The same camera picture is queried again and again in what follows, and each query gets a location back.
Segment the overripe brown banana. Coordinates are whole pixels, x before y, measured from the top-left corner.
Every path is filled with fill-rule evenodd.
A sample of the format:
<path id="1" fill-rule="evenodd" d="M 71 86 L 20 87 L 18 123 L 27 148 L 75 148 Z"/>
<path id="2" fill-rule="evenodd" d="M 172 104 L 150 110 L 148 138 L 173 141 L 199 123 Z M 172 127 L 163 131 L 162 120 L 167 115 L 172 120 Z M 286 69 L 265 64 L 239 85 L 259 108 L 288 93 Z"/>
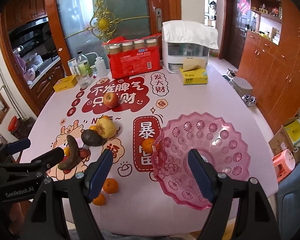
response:
<path id="1" fill-rule="evenodd" d="M 57 165 L 57 168 L 62 171 L 71 170 L 81 162 L 80 148 L 76 139 L 71 135 L 67 135 L 66 139 L 70 147 L 70 155 Z"/>

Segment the orange tangerine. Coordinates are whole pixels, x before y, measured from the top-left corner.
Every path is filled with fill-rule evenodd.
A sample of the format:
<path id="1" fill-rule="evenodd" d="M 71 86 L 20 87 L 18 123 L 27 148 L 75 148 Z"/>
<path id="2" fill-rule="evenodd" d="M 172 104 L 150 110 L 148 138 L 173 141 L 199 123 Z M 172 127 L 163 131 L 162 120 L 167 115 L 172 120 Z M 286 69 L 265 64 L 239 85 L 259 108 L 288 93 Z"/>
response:
<path id="1" fill-rule="evenodd" d="M 119 184 L 114 178 L 107 178 L 104 181 L 102 189 L 107 194 L 115 194 L 119 191 Z"/>
<path id="2" fill-rule="evenodd" d="M 143 151 L 147 154 L 152 154 L 153 153 L 153 143 L 154 143 L 154 139 L 153 138 L 147 138 L 145 139 L 142 144 L 141 147 L 143 149 Z"/>

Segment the small red fruit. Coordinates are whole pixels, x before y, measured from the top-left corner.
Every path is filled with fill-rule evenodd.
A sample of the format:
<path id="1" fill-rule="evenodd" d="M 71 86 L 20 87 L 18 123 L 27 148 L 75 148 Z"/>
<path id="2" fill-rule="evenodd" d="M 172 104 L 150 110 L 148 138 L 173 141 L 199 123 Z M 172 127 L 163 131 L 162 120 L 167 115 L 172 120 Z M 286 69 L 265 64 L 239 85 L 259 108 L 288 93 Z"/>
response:
<path id="1" fill-rule="evenodd" d="M 90 151 L 86 148 L 81 148 L 79 153 L 82 159 L 89 158 L 91 155 Z"/>

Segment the dark green avocado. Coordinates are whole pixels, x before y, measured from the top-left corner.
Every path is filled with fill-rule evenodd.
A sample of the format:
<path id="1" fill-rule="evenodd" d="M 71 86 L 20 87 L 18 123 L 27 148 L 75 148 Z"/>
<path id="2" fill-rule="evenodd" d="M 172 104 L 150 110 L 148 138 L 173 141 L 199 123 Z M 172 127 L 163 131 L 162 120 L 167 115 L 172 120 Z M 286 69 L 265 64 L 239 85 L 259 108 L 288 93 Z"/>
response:
<path id="1" fill-rule="evenodd" d="M 104 139 L 94 130 L 86 129 L 81 133 L 81 139 L 88 146 L 102 146 Z"/>

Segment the small orange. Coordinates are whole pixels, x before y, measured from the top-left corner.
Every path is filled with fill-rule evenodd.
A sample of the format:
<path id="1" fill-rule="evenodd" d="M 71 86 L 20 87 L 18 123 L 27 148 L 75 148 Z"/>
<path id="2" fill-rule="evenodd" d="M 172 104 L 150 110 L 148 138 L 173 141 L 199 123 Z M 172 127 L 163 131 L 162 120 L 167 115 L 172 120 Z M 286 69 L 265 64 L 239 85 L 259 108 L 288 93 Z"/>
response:
<path id="1" fill-rule="evenodd" d="M 91 126 L 89 127 L 89 129 L 90 129 L 90 130 L 93 130 L 93 131 L 96 131 L 97 128 L 96 128 L 95 125 L 91 125 Z"/>

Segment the yellow pear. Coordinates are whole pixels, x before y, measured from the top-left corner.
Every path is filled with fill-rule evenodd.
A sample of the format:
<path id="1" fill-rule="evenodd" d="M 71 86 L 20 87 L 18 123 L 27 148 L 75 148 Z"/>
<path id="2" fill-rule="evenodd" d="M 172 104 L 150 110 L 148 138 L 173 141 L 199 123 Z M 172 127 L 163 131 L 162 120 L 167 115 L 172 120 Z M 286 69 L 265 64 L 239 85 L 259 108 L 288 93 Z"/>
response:
<path id="1" fill-rule="evenodd" d="M 110 139 L 116 134 L 116 126 L 109 118 L 102 117 L 96 123 L 96 131 L 103 139 Z"/>

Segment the red apple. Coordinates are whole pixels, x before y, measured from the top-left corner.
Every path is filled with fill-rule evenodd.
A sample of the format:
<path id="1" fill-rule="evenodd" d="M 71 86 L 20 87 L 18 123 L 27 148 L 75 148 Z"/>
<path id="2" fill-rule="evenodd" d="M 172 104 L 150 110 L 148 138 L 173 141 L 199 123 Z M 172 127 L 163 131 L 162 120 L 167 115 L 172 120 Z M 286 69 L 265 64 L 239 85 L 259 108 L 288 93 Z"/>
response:
<path id="1" fill-rule="evenodd" d="M 103 104 L 109 109 L 116 108 L 120 104 L 118 95 L 114 92 L 107 92 L 103 96 Z"/>

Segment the blue chair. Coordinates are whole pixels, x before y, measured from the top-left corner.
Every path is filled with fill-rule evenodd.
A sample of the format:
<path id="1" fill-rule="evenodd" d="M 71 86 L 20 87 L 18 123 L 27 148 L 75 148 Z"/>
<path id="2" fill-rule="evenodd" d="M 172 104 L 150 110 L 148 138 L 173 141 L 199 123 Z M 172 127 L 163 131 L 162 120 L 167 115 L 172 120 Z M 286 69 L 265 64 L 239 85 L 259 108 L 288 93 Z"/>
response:
<path id="1" fill-rule="evenodd" d="M 300 163 L 279 183 L 277 212 L 281 238 L 292 239 L 300 228 Z"/>

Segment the pink plastic stool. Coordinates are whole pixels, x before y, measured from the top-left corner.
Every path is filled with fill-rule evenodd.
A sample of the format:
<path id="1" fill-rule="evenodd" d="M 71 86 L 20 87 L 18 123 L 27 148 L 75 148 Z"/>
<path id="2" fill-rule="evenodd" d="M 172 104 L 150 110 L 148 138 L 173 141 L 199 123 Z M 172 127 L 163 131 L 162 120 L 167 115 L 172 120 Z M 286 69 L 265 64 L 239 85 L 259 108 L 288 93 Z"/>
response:
<path id="1" fill-rule="evenodd" d="M 285 179 L 294 170 L 296 165 L 294 155 L 289 149 L 275 155 L 272 161 L 276 170 L 278 183 Z"/>

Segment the small yellow box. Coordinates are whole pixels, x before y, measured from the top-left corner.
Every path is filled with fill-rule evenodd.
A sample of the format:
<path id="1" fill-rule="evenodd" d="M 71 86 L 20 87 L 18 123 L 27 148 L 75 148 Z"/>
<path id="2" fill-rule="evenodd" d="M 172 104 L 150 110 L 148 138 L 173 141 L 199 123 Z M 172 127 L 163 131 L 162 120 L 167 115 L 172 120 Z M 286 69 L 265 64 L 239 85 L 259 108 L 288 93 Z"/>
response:
<path id="1" fill-rule="evenodd" d="M 53 89 L 56 93 L 74 88 L 77 85 L 77 79 L 75 75 L 64 77 L 56 82 Z"/>

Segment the cardboard box on floor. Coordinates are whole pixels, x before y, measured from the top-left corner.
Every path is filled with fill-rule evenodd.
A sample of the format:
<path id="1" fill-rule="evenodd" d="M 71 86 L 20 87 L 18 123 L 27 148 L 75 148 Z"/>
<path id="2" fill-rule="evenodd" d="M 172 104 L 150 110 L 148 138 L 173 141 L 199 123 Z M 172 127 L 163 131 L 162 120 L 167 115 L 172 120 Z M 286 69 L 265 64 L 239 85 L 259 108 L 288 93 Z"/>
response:
<path id="1" fill-rule="evenodd" d="M 300 152 L 300 116 L 288 119 L 268 142 L 273 155 L 288 149 L 293 154 Z"/>

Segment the clear plastic bottle green label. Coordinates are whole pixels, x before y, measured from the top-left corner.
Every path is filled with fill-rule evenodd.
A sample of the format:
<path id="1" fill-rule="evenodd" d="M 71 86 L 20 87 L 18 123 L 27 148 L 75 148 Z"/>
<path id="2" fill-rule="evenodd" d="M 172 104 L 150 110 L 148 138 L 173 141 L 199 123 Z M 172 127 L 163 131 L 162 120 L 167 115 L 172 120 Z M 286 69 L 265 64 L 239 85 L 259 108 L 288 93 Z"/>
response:
<path id="1" fill-rule="evenodd" d="M 78 67 L 79 67 L 79 73 L 81 75 L 89 75 L 91 76 L 92 71 L 90 68 L 90 63 L 88 58 L 82 53 L 82 51 L 78 51 L 77 52 L 77 63 L 78 63 Z"/>

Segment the white squeeze bottle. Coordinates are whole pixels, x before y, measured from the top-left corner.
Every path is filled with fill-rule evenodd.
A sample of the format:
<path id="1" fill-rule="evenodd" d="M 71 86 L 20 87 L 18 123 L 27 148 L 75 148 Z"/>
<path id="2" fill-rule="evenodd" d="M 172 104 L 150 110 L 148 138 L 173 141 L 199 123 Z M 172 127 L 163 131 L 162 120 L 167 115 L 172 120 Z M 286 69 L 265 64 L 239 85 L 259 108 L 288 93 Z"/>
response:
<path id="1" fill-rule="evenodd" d="M 96 58 L 95 67 L 96 67 L 99 77 L 105 77 L 108 74 L 105 61 L 104 61 L 104 59 L 102 59 L 102 57 L 98 56 Z"/>

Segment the red drink multipack box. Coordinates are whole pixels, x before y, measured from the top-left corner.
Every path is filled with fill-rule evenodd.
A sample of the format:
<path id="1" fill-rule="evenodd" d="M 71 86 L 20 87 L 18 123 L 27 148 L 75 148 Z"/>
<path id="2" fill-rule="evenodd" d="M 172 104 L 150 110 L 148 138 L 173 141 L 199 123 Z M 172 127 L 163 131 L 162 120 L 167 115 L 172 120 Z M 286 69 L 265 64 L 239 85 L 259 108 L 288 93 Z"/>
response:
<path id="1" fill-rule="evenodd" d="M 128 40 L 123 36 L 102 43 L 108 52 L 112 78 L 120 79 L 160 70 L 161 33 Z"/>

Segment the grey plastic stool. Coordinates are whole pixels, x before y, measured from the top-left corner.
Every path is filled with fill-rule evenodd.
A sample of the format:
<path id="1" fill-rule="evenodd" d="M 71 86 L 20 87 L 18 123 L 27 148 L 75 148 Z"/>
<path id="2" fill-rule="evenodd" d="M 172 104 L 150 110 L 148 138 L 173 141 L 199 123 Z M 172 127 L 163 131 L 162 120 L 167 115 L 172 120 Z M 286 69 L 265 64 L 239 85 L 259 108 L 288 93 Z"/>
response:
<path id="1" fill-rule="evenodd" d="M 229 83 L 240 97 L 252 94 L 253 87 L 246 79 L 242 77 L 233 77 Z"/>

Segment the glass sliding door gold ornament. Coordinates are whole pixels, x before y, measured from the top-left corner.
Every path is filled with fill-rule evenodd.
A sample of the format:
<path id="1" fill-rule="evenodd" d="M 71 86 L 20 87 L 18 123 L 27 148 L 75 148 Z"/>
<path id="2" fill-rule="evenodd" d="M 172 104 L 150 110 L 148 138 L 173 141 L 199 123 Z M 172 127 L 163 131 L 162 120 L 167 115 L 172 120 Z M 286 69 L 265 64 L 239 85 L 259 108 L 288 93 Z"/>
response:
<path id="1" fill-rule="evenodd" d="M 181 19 L 181 0 L 45 0 L 45 6 L 66 75 L 80 50 L 107 59 L 102 43 L 154 35 L 163 22 Z"/>

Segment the yellow tissue box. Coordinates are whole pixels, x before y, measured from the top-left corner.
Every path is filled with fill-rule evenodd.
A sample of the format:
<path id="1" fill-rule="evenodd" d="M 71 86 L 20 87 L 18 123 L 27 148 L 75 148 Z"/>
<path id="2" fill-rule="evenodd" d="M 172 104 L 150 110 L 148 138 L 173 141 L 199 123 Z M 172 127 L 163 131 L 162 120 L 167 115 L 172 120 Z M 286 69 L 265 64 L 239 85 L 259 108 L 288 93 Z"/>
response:
<path id="1" fill-rule="evenodd" d="M 188 71 L 180 68 L 178 75 L 183 85 L 205 85 L 208 83 L 208 75 L 205 68 L 198 67 Z"/>

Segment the white appliance with cloth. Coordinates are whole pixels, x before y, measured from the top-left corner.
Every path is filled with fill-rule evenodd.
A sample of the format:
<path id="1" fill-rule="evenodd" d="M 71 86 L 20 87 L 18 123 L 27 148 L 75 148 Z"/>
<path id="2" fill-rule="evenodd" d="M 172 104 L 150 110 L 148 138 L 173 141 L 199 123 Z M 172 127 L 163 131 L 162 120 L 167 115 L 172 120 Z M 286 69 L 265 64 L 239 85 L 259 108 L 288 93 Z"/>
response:
<path id="1" fill-rule="evenodd" d="M 162 60 L 168 72 L 177 74 L 186 59 L 198 59 L 205 67 L 211 49 L 218 49 L 218 31 L 194 21 L 171 20 L 162 24 Z"/>

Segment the wooden cabinet wall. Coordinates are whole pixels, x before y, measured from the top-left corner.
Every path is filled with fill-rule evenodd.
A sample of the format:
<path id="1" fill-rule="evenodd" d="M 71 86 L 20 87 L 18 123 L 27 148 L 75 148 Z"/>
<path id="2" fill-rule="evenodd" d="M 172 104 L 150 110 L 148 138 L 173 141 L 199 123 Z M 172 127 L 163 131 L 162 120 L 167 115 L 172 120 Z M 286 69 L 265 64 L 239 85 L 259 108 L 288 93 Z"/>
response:
<path id="1" fill-rule="evenodd" d="M 282 13 L 278 44 L 249 31 L 238 75 L 253 87 L 273 132 L 300 113 L 300 11 L 292 0 L 251 0 L 251 9 Z"/>

